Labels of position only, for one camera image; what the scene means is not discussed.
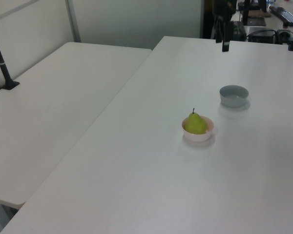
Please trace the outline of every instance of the pink bowl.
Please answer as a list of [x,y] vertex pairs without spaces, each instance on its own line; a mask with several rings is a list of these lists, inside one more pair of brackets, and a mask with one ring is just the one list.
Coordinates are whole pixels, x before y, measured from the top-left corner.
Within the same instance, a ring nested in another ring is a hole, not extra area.
[[209,118],[207,118],[205,116],[200,116],[200,117],[202,117],[202,119],[205,120],[205,122],[207,124],[207,130],[204,134],[193,134],[193,133],[187,132],[185,130],[185,124],[186,124],[188,118],[185,118],[184,121],[182,121],[182,129],[184,130],[184,135],[187,139],[189,139],[191,141],[202,142],[202,141],[209,139],[210,135],[214,129],[213,121],[211,121]]

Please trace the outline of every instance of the desk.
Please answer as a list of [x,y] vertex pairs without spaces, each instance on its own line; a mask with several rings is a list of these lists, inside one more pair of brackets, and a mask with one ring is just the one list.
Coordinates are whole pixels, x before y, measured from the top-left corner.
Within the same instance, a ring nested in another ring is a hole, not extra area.
[[0,90],[0,203],[28,200],[149,53],[67,43]]
[[[206,142],[183,137],[193,107]],[[293,234],[293,52],[164,37],[2,231],[33,233]]]
[[[275,3],[273,3],[273,5],[274,6],[277,6],[277,7],[283,7],[288,12],[290,12],[291,14],[293,14],[293,0],[290,0],[290,1],[277,0]],[[272,15],[271,17],[265,18],[266,26],[244,26],[247,35],[249,34],[250,27],[272,28],[273,30],[278,30],[278,29],[282,28],[283,21],[280,20],[274,14],[271,14],[271,15]],[[232,16],[232,19],[231,20],[232,21],[239,21],[239,13],[234,14]]]

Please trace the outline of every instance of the keyboard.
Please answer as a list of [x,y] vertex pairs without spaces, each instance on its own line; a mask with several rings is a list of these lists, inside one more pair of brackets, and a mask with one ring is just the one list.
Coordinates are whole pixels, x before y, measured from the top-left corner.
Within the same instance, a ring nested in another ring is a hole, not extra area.
[[293,26],[293,15],[290,12],[287,12],[283,7],[270,6],[272,14],[277,16],[283,22],[289,22],[289,26]]

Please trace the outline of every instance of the bowl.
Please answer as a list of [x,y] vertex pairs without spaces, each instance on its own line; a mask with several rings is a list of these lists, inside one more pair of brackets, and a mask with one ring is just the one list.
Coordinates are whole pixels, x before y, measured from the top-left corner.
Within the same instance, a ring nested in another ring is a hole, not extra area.
[[228,107],[239,107],[245,105],[249,92],[246,88],[238,85],[228,85],[219,91],[221,103]]
[[207,130],[206,133],[204,134],[193,134],[193,133],[189,133],[185,130],[185,124],[188,121],[188,118],[185,118],[184,121],[182,121],[182,129],[184,130],[184,136],[191,140],[191,141],[195,141],[195,142],[202,142],[205,140],[208,140],[210,138],[210,135],[214,129],[214,123],[213,121],[211,121],[209,118],[205,117],[205,116],[200,116],[207,124]]

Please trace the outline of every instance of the computer monitor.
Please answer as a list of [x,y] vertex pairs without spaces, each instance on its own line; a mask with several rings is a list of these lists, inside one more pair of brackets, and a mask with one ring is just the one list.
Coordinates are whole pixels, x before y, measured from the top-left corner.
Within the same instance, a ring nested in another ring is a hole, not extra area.
[[[266,0],[258,0],[258,6],[263,12],[267,12]],[[244,1],[244,10],[242,16],[243,25],[247,26],[266,26],[265,18],[262,16],[249,17],[250,0]]]

